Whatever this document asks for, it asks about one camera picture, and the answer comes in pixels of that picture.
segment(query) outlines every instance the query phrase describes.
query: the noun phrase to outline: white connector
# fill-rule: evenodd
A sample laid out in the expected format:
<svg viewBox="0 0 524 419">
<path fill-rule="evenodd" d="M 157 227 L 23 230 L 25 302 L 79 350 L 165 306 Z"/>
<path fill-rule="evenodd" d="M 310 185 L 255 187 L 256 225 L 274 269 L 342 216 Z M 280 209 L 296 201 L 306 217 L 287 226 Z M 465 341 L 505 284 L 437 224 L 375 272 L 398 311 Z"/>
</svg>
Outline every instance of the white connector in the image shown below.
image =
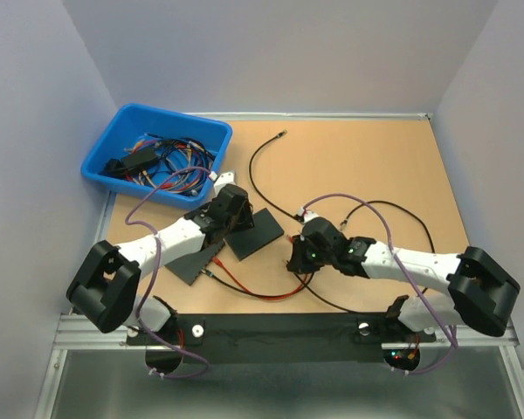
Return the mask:
<svg viewBox="0 0 524 419">
<path fill-rule="evenodd" d="M 221 175 L 219 175 L 219 177 L 213 183 L 213 190 L 216 192 L 216 195 L 225 185 L 236 185 L 235 170 L 230 170 L 229 172 L 224 172 Z"/>
</svg>

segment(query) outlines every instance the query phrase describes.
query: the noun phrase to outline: wall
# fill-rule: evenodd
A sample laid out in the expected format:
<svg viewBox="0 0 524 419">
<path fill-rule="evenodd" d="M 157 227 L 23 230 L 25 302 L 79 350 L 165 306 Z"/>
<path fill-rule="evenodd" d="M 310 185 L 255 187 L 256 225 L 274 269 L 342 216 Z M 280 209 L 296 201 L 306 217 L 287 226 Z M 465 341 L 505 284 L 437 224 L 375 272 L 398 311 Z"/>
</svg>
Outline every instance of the wall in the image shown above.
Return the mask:
<svg viewBox="0 0 524 419">
<path fill-rule="evenodd" d="M 32 417 L 104 194 L 79 165 L 114 103 L 61 2 L 0 1 L 0 417 Z"/>
<path fill-rule="evenodd" d="M 433 119 L 465 229 L 522 284 L 524 360 L 524 0 L 500 0 Z"/>
<path fill-rule="evenodd" d="M 496 0 L 64 0 L 117 105 L 431 112 Z"/>
</svg>

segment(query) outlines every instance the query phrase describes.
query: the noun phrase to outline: table surface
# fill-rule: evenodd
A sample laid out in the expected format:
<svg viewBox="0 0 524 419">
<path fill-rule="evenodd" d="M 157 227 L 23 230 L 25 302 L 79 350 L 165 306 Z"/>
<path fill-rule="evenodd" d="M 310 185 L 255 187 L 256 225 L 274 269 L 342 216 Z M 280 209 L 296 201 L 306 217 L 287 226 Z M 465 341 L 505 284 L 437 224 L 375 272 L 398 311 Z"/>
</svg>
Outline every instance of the table surface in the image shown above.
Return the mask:
<svg viewBox="0 0 524 419">
<path fill-rule="evenodd" d="M 427 120 L 279 120 L 233 121 L 233 137 L 221 171 L 234 169 L 238 185 L 249 193 L 254 211 L 272 212 L 286 234 L 297 234 L 300 225 L 269 207 L 252 189 L 248 161 L 262 142 L 287 130 L 287 135 L 265 148 L 256 158 L 253 176 L 263 193 L 289 212 L 310 199 L 328 193 L 347 193 L 365 200 L 381 199 L 404 206 L 427 224 L 437 252 L 461 252 L 467 238 L 437 144 Z M 124 217 L 137 204 L 130 196 L 118 195 L 107 240 L 124 243 L 148 234 L 138 226 L 126 226 Z M 355 202 L 333 198 L 316 203 L 317 213 L 339 222 Z M 394 244 L 429 251 L 423 228 L 399 209 L 377 204 L 392 229 Z M 185 211 L 146 203 L 134 219 L 162 229 Z M 385 240 L 378 218 L 368 209 L 357 211 L 344 230 L 348 237 L 366 236 Z M 231 249 L 219 258 L 249 289 L 264 294 L 290 292 L 299 282 L 286 271 L 291 245 L 282 237 L 241 262 Z M 231 280 L 215 264 L 220 278 Z M 141 282 L 145 290 L 148 279 Z M 358 311 L 383 311 L 394 299 L 413 291 L 392 280 L 351 278 L 331 267 L 316 273 L 312 288 L 337 305 Z M 327 313 L 337 311 L 304 291 L 294 297 L 268 302 L 245 296 L 201 275 L 193 286 L 184 284 L 162 268 L 154 295 L 181 313 Z"/>
</svg>

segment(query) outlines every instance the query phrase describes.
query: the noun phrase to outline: red cable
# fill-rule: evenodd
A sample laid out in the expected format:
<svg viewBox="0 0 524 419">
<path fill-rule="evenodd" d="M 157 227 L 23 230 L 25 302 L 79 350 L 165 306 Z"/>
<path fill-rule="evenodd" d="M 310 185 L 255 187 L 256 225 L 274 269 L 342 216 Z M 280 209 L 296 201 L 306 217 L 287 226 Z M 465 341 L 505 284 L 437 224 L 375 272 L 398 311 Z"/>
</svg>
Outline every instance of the red cable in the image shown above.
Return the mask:
<svg viewBox="0 0 524 419">
<path fill-rule="evenodd" d="M 238 281 L 238 279 L 236 279 L 235 276 L 225 267 L 225 265 L 223 264 L 223 262 L 221 260 L 219 260 L 216 257 L 213 257 L 212 260 L 213 260 L 213 262 L 217 266 L 219 266 L 221 269 L 224 270 L 224 272 L 229 276 L 229 278 L 231 278 L 235 282 L 235 284 L 240 286 L 244 291 L 246 291 L 246 292 L 248 292 L 250 294 L 256 294 L 256 292 L 252 292 L 251 290 L 246 288 L 243 284 L 241 284 Z M 308 275 L 305 275 L 304 281 L 307 281 L 307 279 L 308 279 Z M 287 294 L 276 295 L 276 296 L 273 296 L 273 297 L 260 297 L 260 296 L 256 296 L 256 297 L 258 297 L 259 299 L 265 299 L 265 300 L 269 300 L 269 301 L 288 299 L 289 297 L 292 297 L 293 295 L 295 295 L 297 292 L 301 291 L 304 287 L 305 287 L 305 285 L 301 284 L 297 288 L 295 288 L 293 291 L 288 292 Z"/>
</svg>

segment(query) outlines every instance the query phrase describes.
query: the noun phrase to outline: pile of cables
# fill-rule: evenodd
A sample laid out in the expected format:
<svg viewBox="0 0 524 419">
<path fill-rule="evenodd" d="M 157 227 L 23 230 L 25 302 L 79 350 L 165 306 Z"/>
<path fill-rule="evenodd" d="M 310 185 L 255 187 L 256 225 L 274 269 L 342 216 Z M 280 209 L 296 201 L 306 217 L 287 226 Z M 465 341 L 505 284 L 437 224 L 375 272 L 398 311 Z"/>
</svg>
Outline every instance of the pile of cables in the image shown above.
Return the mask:
<svg viewBox="0 0 524 419">
<path fill-rule="evenodd" d="M 188 170 L 174 176 L 171 182 L 163 182 L 168 175 L 192 167 L 211 171 L 215 160 L 200 142 L 191 138 L 169 138 L 157 134 L 144 134 L 120 160 L 111 159 L 104 175 L 126 179 L 141 186 L 184 196 L 197 196 L 208 176 L 203 170 Z"/>
</svg>

